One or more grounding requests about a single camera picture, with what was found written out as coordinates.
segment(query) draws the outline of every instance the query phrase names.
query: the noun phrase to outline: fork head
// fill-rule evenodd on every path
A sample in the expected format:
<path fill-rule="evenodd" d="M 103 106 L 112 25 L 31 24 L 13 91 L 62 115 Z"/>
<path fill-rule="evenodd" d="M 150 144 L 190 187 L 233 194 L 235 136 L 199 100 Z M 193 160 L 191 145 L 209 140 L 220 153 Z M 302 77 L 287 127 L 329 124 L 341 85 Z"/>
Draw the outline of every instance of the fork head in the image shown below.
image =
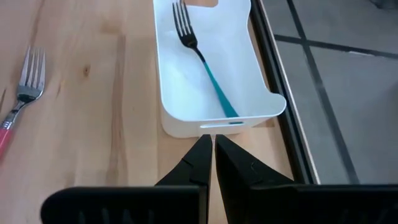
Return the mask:
<path fill-rule="evenodd" d="M 185 1 L 173 2 L 173 16 L 175 29 L 181 43 L 191 49 L 198 47 L 198 41 L 193 33 Z"/>
<path fill-rule="evenodd" d="M 39 99 L 45 83 L 45 52 L 27 49 L 24 67 L 17 88 L 17 100 L 24 105 Z"/>

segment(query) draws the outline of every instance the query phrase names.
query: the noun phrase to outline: wooden table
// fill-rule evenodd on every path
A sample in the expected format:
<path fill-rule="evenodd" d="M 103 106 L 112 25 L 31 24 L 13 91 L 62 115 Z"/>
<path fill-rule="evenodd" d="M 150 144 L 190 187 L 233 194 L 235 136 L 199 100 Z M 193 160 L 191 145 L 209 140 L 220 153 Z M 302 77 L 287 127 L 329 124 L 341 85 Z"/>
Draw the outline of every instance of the wooden table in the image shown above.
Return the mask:
<path fill-rule="evenodd" d="M 19 117 L 0 163 L 1 223 L 40 223 L 41 203 L 66 187 L 153 185 L 197 140 L 160 125 L 152 6 L 0 1 L 0 119 L 14 106 L 27 46 L 47 53 L 45 93 Z M 229 138 L 292 178 L 276 119 Z M 215 170 L 210 223 L 226 223 Z"/>

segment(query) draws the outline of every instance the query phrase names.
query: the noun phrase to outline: fork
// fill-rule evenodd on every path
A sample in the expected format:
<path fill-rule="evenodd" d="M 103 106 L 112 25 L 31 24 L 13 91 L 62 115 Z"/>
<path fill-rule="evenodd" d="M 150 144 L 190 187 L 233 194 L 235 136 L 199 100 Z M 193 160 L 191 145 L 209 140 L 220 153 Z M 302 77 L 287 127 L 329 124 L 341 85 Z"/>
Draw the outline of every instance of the fork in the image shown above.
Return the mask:
<path fill-rule="evenodd" d="M 17 105 L 7 115 L 0 126 L 0 157 L 4 154 L 12 136 L 12 127 L 25 106 L 39 99 L 45 82 L 45 52 L 40 49 L 27 49 L 21 79 L 17 87 Z"/>
<path fill-rule="evenodd" d="M 231 103 L 228 101 L 221 87 L 214 78 L 214 75 L 212 74 L 210 67 L 208 66 L 204 56 L 201 54 L 201 52 L 198 49 L 198 40 L 195 36 L 195 33 L 193 32 L 185 1 L 180 0 L 179 2 L 173 2 L 172 4 L 173 4 L 175 29 L 177 30 L 177 34 L 181 40 L 181 43 L 184 46 L 188 47 L 189 49 L 192 49 L 199 56 L 200 60 L 203 62 L 207 74 L 209 75 L 209 78 L 211 80 L 211 83 L 213 84 L 214 89 L 216 90 L 217 97 L 220 101 L 221 107 L 223 108 L 225 116 L 227 118 L 238 117 L 239 115 L 234 110 Z"/>

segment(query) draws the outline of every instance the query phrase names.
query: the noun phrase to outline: teal handle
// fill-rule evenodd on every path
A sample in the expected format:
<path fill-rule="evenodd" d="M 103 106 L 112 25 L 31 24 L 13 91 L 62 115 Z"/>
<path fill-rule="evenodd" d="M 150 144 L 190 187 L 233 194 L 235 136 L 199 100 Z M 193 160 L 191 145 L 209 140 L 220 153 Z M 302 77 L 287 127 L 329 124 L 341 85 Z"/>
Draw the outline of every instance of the teal handle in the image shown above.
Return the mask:
<path fill-rule="evenodd" d="M 227 118 L 239 117 L 239 115 L 234 110 L 234 108 L 232 107 L 231 103 L 228 101 L 227 97 L 223 93 L 222 89 L 218 85 L 218 83 L 217 83 L 216 79 L 214 78 L 209 66 L 207 65 L 206 62 L 203 62 L 203 63 L 205 64 L 205 68 L 206 68 L 207 74 L 209 74 L 209 77 L 210 77 L 210 80 L 211 80 L 211 82 L 212 82 L 212 84 L 214 86 L 214 89 L 217 92 L 217 96 L 218 96 L 218 99 L 219 99 L 219 101 L 221 103 L 221 107 L 223 108 L 225 116 Z"/>

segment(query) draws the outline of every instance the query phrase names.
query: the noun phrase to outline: pink handle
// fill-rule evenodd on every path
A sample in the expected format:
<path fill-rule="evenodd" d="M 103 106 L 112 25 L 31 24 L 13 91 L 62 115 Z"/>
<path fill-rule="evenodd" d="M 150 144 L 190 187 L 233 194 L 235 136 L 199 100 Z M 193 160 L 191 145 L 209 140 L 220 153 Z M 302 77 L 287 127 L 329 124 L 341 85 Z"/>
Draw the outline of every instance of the pink handle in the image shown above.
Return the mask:
<path fill-rule="evenodd" d="M 0 129 L 0 158 L 2 158 L 11 140 L 11 129 Z"/>

